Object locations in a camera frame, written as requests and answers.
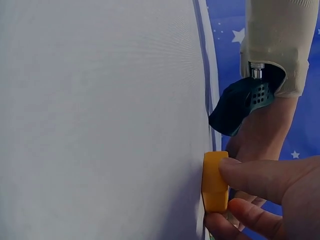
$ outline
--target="metal screw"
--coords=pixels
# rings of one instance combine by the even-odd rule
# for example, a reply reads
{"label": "metal screw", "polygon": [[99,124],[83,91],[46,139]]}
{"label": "metal screw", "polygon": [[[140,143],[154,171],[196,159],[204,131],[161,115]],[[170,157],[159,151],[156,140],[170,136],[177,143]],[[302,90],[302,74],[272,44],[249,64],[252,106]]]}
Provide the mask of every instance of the metal screw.
{"label": "metal screw", "polygon": [[261,62],[250,62],[250,67],[252,68],[252,77],[254,79],[262,79],[262,69],[265,68],[265,64]]}

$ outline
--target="dark green plastic piece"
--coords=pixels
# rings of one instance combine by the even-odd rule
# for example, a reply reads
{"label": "dark green plastic piece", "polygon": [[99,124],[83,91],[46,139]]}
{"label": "dark green plastic piece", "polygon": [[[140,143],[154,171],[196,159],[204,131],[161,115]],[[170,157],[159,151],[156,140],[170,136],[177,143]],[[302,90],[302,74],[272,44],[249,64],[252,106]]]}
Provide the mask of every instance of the dark green plastic piece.
{"label": "dark green plastic piece", "polygon": [[216,108],[209,116],[209,125],[214,130],[226,136],[235,136],[243,120],[252,111],[274,101],[275,91],[283,82],[285,72],[269,64],[262,71],[262,79],[246,77],[223,91]]}

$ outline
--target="blue star-patterned fabric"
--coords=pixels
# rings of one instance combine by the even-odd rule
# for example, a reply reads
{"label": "blue star-patterned fabric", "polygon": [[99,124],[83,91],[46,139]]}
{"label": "blue star-patterned fabric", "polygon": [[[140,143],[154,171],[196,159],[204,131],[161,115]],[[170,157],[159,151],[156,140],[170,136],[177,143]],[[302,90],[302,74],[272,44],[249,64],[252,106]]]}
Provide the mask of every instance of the blue star-patterned fabric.
{"label": "blue star-patterned fabric", "polygon": [[[245,1],[206,0],[214,38],[217,58],[220,93],[241,79],[240,44],[245,36]],[[284,142],[280,159],[307,158],[320,154],[320,18],[318,19],[309,56],[309,71],[306,86],[300,97],[291,129]],[[228,137],[222,137],[222,148],[226,147]],[[267,202],[263,209],[282,215],[280,206]],[[254,240],[263,237],[245,229],[244,232]]]}

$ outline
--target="yellow block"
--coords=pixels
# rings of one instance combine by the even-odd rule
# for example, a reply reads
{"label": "yellow block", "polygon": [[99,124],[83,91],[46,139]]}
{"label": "yellow block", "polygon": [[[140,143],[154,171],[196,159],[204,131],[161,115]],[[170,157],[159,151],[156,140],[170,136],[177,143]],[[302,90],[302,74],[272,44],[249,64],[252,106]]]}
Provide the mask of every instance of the yellow block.
{"label": "yellow block", "polygon": [[228,185],[219,172],[219,162],[228,157],[226,151],[211,151],[204,154],[202,173],[202,198],[207,213],[224,213],[228,205]]}

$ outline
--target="hand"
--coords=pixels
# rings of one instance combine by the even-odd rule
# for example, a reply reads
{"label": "hand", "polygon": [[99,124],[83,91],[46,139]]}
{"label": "hand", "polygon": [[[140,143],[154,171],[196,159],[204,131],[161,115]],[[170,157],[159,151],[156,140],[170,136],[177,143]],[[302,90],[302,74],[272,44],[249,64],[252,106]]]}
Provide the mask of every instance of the hand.
{"label": "hand", "polygon": [[[228,210],[244,226],[270,240],[320,239],[320,156],[244,163],[226,158],[219,170],[232,188],[282,205],[283,217],[231,200]],[[205,225],[216,240],[250,240],[219,213],[207,214]]]}
{"label": "hand", "polygon": [[[229,156],[241,162],[263,159],[278,160],[293,120],[297,102],[298,98],[277,97],[271,105],[252,112],[244,120],[239,133],[227,144],[226,151]],[[234,196],[258,207],[266,202],[260,197],[242,191],[237,191]],[[228,220],[240,231],[244,229],[244,226],[230,212]]]}

